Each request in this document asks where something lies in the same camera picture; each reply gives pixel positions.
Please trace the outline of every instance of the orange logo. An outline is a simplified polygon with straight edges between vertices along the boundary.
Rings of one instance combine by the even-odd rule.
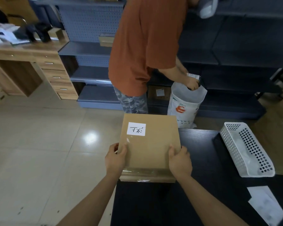
[[[184,109],[183,106],[179,105],[179,106],[177,106],[176,111],[179,112],[179,113],[184,113],[186,110]]]

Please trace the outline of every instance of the white label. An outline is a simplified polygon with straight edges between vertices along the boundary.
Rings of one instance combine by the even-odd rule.
[[[127,135],[145,136],[146,124],[129,122]]]
[[[158,96],[158,97],[164,96],[164,90],[163,89],[157,89],[156,90],[156,96]]]
[[[197,75],[197,74],[190,74],[190,73],[188,73],[188,76],[192,77],[192,78],[196,78],[198,81],[199,81],[199,78],[200,78],[200,75]]]

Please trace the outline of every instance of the pegboard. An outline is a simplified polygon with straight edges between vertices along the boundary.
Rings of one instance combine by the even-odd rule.
[[[60,15],[70,41],[99,42],[101,33],[115,34],[123,7],[60,6]]]
[[[80,66],[89,67],[108,67],[109,55],[77,55],[78,64]]]

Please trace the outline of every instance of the person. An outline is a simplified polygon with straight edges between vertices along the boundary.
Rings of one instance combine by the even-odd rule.
[[[106,176],[57,226],[98,225],[125,167],[127,146],[124,145],[120,154],[115,154],[117,148],[118,143],[111,145],[105,157]],[[191,177],[192,163],[186,147],[183,146],[180,152],[175,154],[174,147],[170,146],[169,168],[204,226],[248,225]]]
[[[189,6],[199,0],[130,0],[109,60],[109,79],[125,113],[148,113],[147,82],[153,69],[196,90],[198,80],[178,59],[178,40]]]

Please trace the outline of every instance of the shirt sleeve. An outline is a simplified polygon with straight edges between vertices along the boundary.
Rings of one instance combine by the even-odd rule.
[[[176,66],[184,11],[185,9],[180,8],[176,3],[154,10],[149,23],[146,46],[146,65],[148,67],[170,69]]]

